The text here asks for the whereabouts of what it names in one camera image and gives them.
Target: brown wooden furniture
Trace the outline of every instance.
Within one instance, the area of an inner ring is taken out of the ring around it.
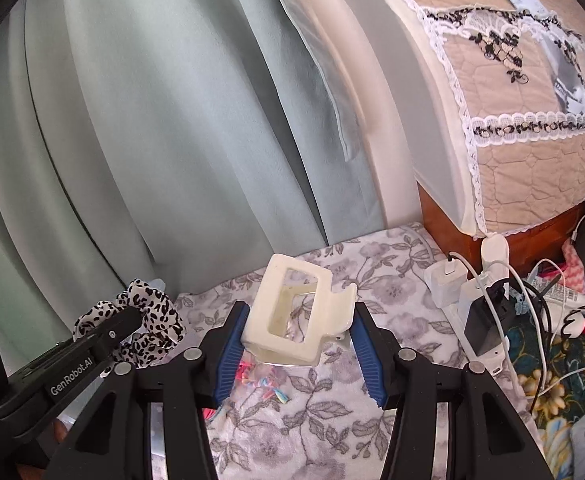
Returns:
[[[457,251],[481,270],[481,238],[464,235],[448,219],[446,214],[419,186],[423,225],[437,242],[444,253]],[[554,262],[563,261],[561,245],[576,227],[579,218],[585,213],[585,202],[561,213],[540,226],[528,231],[510,235],[510,263],[517,272],[528,273],[541,258],[550,258]]]

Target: beige quilted cover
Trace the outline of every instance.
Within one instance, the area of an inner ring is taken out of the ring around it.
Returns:
[[[491,6],[508,0],[415,0],[426,7]],[[540,0],[562,23],[585,35],[585,11],[576,0]],[[519,47],[527,84],[512,84],[504,66],[486,59],[471,41],[446,36],[450,59],[472,117],[560,111],[543,49],[523,33]],[[585,79],[585,53],[578,53]],[[568,139],[477,147],[485,225],[511,232],[540,224],[585,199],[585,134]]]

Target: metal screw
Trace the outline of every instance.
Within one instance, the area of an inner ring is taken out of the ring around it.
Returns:
[[[482,374],[485,372],[485,366],[483,366],[483,363],[480,363],[479,361],[470,361],[470,364],[467,367],[474,374]]]
[[[203,352],[199,350],[196,346],[192,346],[184,352],[184,357],[188,361],[197,361],[199,357],[203,355]]]
[[[114,373],[117,375],[125,375],[132,370],[132,365],[130,363],[117,363],[114,367]]]
[[[403,361],[414,361],[416,359],[416,352],[412,348],[402,348],[399,351],[399,358]]]

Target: leopard print scrunchie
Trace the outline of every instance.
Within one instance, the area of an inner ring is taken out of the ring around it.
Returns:
[[[115,363],[128,362],[137,368],[144,368],[160,361],[183,340],[186,329],[181,325],[170,298],[141,280],[130,282],[128,288],[115,298],[114,303],[100,301],[77,319],[73,339],[76,341],[88,334],[104,319],[127,306],[134,306],[143,312],[143,326],[148,332],[134,333],[130,342],[121,343],[112,353]]]

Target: cream plastic holder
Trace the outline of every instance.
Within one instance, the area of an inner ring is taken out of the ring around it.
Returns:
[[[288,270],[298,270],[317,283],[285,285]],[[336,340],[350,346],[348,329],[354,315],[357,286],[332,293],[332,272],[284,254],[273,254],[250,308],[241,342],[262,363],[279,366],[317,366],[323,343]],[[292,301],[314,293],[314,302],[302,342],[285,337]]]

